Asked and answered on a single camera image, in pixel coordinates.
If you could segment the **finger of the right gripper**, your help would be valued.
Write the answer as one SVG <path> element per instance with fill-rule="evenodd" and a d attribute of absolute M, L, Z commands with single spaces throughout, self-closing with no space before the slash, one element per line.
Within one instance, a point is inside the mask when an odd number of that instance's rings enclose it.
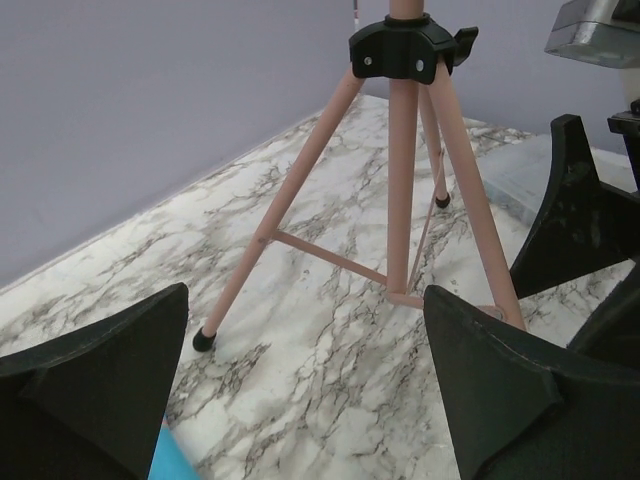
<path fill-rule="evenodd" d="M 630 272 L 567 345 L 587 357 L 639 369 L 639 273 Z"/>

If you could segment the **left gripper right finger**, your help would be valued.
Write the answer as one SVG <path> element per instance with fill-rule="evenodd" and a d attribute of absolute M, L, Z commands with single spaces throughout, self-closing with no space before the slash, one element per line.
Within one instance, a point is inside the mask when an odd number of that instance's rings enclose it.
<path fill-rule="evenodd" d="M 639 374 L 499 321 L 448 290 L 424 320 L 463 479 L 636 479 Z"/>

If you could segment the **pink music stand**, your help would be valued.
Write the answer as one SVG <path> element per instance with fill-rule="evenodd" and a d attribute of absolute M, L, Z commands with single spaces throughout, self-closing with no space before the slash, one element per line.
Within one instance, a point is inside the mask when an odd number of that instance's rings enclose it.
<path fill-rule="evenodd" d="M 451 80 L 477 38 L 475 27 L 450 34 L 424 10 L 421 1 L 392 1 L 381 22 L 349 40 L 350 65 L 284 183 L 255 231 L 239 265 L 209 318 L 195 334 L 193 347 L 210 350 L 217 330 L 272 241 L 307 252 L 385 286 L 396 305 L 420 309 L 409 288 L 418 266 L 409 258 L 417 128 L 425 131 L 434 175 L 432 205 L 445 207 L 449 193 L 443 159 L 448 157 L 467 210 L 476 246 L 493 296 L 491 311 L 510 325 L 525 326 L 517 295 L 491 213 L 460 103 Z M 387 266 L 379 273 L 280 230 L 279 226 L 347 110 L 369 78 L 389 81 L 389 159 Z"/>

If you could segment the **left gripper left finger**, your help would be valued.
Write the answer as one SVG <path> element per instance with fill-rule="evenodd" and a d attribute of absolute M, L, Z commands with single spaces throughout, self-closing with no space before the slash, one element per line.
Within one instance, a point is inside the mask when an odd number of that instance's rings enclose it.
<path fill-rule="evenodd" d="M 2 478 L 147 478 L 188 316 L 177 283 L 2 357 Z"/>

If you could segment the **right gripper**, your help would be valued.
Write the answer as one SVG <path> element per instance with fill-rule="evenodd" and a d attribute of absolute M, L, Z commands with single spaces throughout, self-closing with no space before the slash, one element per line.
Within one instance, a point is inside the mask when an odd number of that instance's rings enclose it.
<path fill-rule="evenodd" d="M 640 100 L 607 119 L 623 137 L 640 187 Z M 510 269 L 518 298 L 639 258 L 639 194 L 599 179 L 582 119 L 551 122 L 548 185 L 531 230 Z"/>

